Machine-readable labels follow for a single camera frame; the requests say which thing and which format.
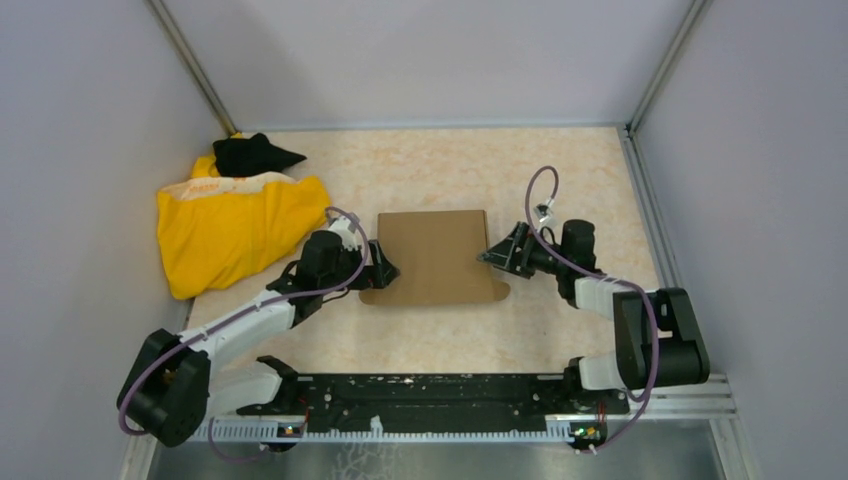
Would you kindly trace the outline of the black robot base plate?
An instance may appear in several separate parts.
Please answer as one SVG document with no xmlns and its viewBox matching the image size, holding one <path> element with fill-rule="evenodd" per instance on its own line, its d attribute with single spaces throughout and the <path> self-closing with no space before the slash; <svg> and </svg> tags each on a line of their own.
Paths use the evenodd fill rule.
<svg viewBox="0 0 848 480">
<path fill-rule="evenodd" d="M 561 374 L 300 374 L 244 416 L 304 416 L 307 430 L 390 433 L 541 431 L 551 415 L 627 414 L 616 390 L 583 391 Z"/>
</svg>

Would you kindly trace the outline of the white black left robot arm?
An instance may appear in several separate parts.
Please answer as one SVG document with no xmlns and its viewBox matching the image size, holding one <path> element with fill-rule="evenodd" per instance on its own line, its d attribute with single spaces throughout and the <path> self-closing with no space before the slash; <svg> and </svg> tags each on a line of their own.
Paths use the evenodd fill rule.
<svg viewBox="0 0 848 480">
<path fill-rule="evenodd" d="M 205 326 L 178 334 L 159 329 L 143 342 L 117 398 L 119 425 L 166 447 L 188 440 L 206 421 L 250 406 L 292 411 L 300 388 L 275 359 L 231 370 L 262 341 L 287 332 L 338 291 L 385 289 L 400 275 L 380 243 L 321 230 L 301 257 L 253 300 Z"/>
</svg>

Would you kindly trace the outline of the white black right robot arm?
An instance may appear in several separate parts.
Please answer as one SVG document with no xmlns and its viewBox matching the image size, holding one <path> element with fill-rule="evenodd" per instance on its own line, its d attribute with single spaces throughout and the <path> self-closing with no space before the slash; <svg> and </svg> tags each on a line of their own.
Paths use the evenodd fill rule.
<svg viewBox="0 0 848 480">
<path fill-rule="evenodd" d="M 596 266 L 595 227 L 569 220 L 558 242 L 534 235 L 519 222 L 502 241 L 479 254 L 497 270 L 530 279 L 555 277 L 558 295 L 571 307 L 612 322 L 615 344 L 603 355 L 577 357 L 566 371 L 563 398 L 576 412 L 590 411 L 603 390 L 643 390 L 700 384 L 709 358 L 688 293 L 663 288 L 639 293 Z"/>
</svg>

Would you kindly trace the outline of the brown cardboard box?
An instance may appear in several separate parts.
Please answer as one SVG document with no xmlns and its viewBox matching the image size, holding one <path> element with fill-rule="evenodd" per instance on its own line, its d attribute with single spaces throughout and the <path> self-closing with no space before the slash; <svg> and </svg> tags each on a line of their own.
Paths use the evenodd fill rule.
<svg viewBox="0 0 848 480">
<path fill-rule="evenodd" d="M 384 289 L 362 291 L 362 303 L 429 307 L 494 303 L 511 293 L 477 259 L 489 248 L 484 210 L 381 213 L 377 240 L 399 276 Z"/>
</svg>

